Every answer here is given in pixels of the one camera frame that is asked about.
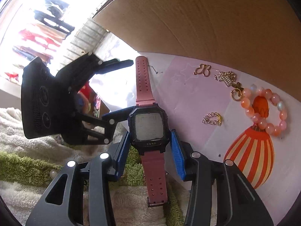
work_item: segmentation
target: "smartwatch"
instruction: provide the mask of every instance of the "smartwatch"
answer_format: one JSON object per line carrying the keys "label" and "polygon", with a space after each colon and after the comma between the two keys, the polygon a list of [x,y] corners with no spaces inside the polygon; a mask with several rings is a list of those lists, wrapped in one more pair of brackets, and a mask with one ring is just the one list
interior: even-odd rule
{"label": "smartwatch", "polygon": [[164,152],[170,141],[170,131],[165,111],[155,103],[144,56],[136,58],[136,86],[136,106],[128,117],[131,144],[141,156],[147,205],[161,206],[167,202]]}

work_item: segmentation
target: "orange striped pattern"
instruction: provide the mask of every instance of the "orange striped pattern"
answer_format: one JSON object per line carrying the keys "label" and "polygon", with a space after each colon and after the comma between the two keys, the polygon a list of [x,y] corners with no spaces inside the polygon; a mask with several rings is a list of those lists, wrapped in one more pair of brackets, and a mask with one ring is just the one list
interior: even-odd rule
{"label": "orange striped pattern", "polygon": [[270,136],[248,128],[226,152],[224,161],[228,159],[238,166],[254,188],[258,188],[273,168],[274,148]]}

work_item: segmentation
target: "watch face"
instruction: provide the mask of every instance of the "watch face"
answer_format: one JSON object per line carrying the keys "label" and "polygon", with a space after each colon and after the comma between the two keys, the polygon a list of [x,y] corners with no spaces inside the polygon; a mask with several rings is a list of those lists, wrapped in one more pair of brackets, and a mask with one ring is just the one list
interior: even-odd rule
{"label": "watch face", "polygon": [[164,136],[160,113],[137,114],[135,116],[136,139],[139,141],[161,139]]}

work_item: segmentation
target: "cardboard box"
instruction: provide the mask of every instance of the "cardboard box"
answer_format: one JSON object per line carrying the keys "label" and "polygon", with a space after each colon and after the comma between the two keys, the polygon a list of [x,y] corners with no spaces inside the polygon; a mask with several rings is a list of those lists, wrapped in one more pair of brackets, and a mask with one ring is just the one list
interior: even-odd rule
{"label": "cardboard box", "polygon": [[137,51],[229,66],[301,101],[301,24],[287,0],[108,0],[94,20]]}

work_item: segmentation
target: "black watch case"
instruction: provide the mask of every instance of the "black watch case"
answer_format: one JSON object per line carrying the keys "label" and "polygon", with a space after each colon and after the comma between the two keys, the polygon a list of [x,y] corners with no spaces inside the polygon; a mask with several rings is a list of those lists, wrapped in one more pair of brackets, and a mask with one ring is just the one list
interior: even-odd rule
{"label": "black watch case", "polygon": [[[159,113],[163,122],[163,137],[154,140],[138,140],[136,134],[136,115]],[[131,144],[135,147],[140,155],[144,155],[144,152],[160,150],[161,153],[165,152],[165,147],[170,141],[170,131],[168,128],[168,117],[166,112],[161,109],[158,104],[154,103],[153,106],[139,107],[135,106],[134,110],[128,117],[128,125],[131,135]]]}

